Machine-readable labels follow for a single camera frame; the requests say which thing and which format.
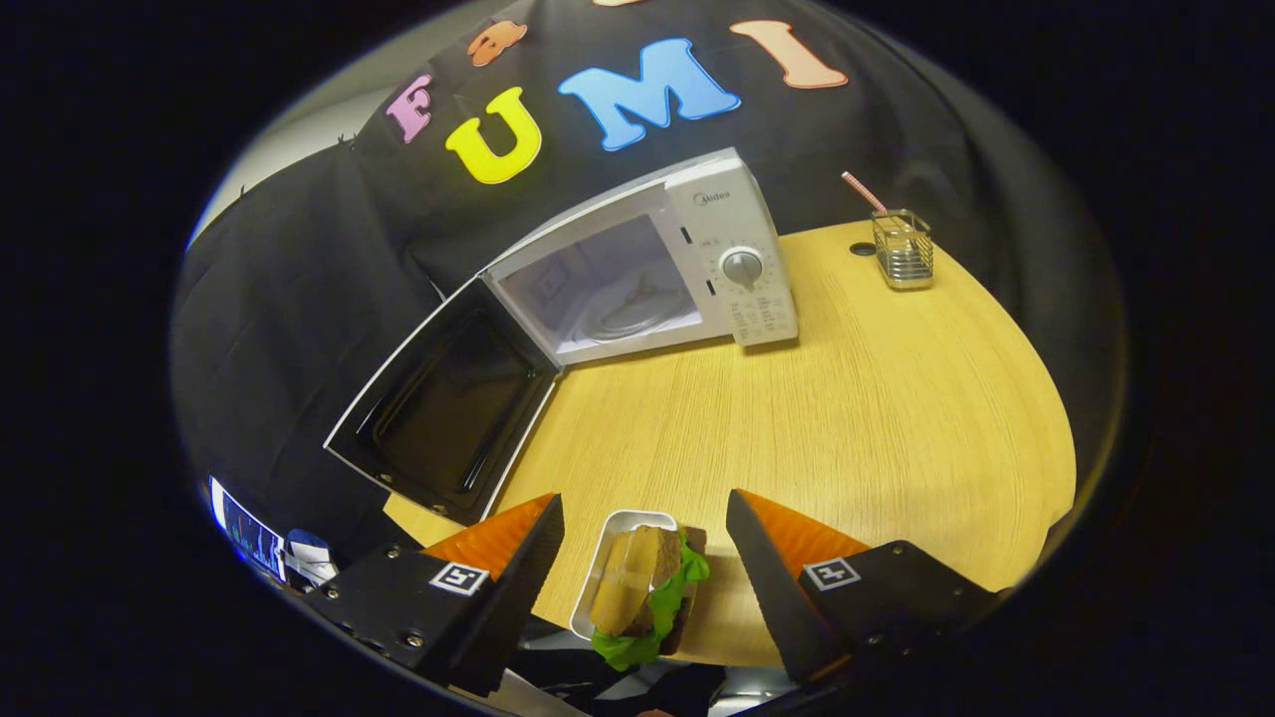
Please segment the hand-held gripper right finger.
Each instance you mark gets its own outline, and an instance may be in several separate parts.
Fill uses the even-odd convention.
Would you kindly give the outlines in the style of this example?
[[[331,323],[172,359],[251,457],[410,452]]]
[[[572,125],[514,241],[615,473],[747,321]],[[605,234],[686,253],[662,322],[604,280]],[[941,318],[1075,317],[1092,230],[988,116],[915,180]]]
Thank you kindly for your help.
[[[907,540],[870,545],[734,489],[727,531],[790,679],[866,679],[935,653],[1000,595]]]

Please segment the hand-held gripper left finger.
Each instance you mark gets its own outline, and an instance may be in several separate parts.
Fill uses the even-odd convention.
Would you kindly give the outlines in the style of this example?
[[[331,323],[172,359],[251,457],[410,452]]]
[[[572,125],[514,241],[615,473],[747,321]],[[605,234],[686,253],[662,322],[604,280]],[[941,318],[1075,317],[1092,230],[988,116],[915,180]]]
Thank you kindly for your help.
[[[388,543],[309,591],[315,617],[441,688],[496,691],[565,535],[544,494],[431,546]]]

